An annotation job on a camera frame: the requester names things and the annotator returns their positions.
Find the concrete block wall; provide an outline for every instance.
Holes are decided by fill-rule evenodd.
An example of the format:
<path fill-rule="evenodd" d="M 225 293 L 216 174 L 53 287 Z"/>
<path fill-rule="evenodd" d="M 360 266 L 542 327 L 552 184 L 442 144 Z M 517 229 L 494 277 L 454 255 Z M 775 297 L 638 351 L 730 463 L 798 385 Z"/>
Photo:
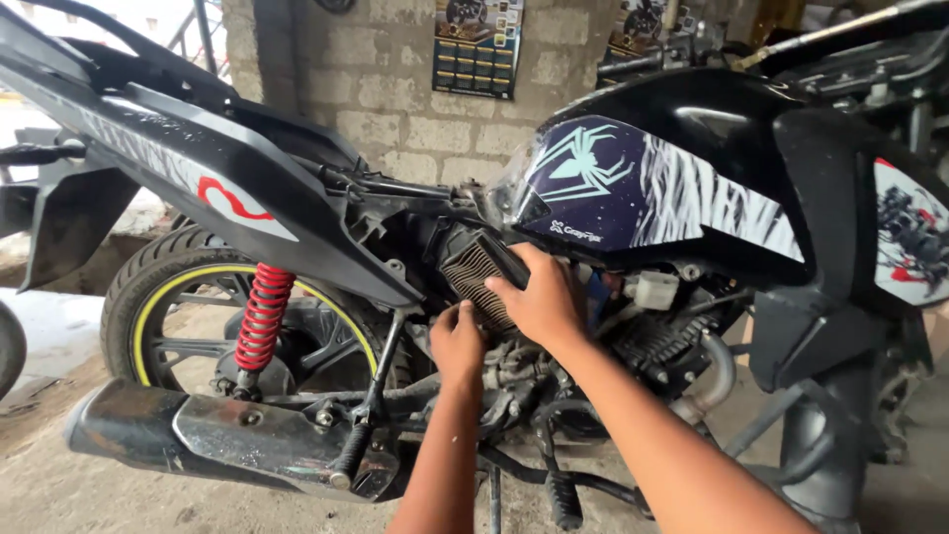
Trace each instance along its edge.
<path fill-rule="evenodd" d="M 420 183 L 489 181 L 596 81 L 620 0 L 526 0 L 513 102 L 431 88 L 435 0 L 224 0 L 234 85 L 334 127 L 372 168 Z"/>

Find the rubber footpeg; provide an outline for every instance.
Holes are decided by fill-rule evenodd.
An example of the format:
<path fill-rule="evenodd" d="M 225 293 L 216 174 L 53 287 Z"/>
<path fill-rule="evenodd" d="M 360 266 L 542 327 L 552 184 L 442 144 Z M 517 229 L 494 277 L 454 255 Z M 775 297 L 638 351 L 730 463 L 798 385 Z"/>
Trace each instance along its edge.
<path fill-rule="evenodd" d="M 584 511 L 580 507 L 577 486 L 561 472 L 549 472 L 544 482 L 550 506 L 553 508 L 553 522 L 563 530 L 576 530 L 584 524 Z"/>
<path fill-rule="evenodd" d="M 352 487 L 353 479 L 359 472 L 359 465 L 363 462 L 365 451 L 369 448 L 372 439 L 372 427 L 360 423 L 353 427 L 343 445 L 340 457 L 336 459 L 333 474 L 329 476 L 329 483 L 336 489 L 347 490 Z"/>

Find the red coil spring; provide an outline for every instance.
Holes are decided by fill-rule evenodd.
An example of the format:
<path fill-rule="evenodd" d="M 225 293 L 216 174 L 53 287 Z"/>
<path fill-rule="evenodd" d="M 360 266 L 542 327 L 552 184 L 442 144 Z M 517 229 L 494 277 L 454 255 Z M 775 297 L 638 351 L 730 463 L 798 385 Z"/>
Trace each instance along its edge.
<path fill-rule="evenodd" d="M 296 275 L 264 263 L 257 264 L 251 297 L 244 310 L 234 361 L 245 371 L 260 371 L 273 359 L 280 323 Z"/>

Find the exhaust pipe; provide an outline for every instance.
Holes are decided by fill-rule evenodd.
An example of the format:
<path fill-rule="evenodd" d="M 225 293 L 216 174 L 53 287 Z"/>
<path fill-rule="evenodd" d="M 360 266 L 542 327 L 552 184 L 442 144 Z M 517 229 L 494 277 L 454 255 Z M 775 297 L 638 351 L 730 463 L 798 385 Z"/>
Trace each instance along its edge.
<path fill-rule="evenodd" d="M 73 452 L 137 469 L 338 501 L 373 503 L 399 497 L 404 490 L 400 481 L 407 481 L 411 465 L 400 470 L 394 440 L 374 442 L 348 491 L 329 483 L 332 463 L 351 428 L 348 423 L 320 427 L 299 411 L 113 378 L 73 409 L 64 438 Z"/>

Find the air filter housing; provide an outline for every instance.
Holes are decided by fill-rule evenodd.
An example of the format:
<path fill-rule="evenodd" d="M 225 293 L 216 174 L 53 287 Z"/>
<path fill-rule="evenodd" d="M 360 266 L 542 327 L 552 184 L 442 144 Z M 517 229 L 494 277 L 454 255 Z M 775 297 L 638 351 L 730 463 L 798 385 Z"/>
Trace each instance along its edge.
<path fill-rule="evenodd" d="M 477 232 L 464 248 L 442 261 L 441 273 L 458 296 L 474 303 L 482 328 L 492 333 L 514 328 L 504 303 L 484 287 L 484 280 L 488 277 L 503 277 L 521 290 L 528 285 L 530 271 L 503 243 L 484 232 Z"/>

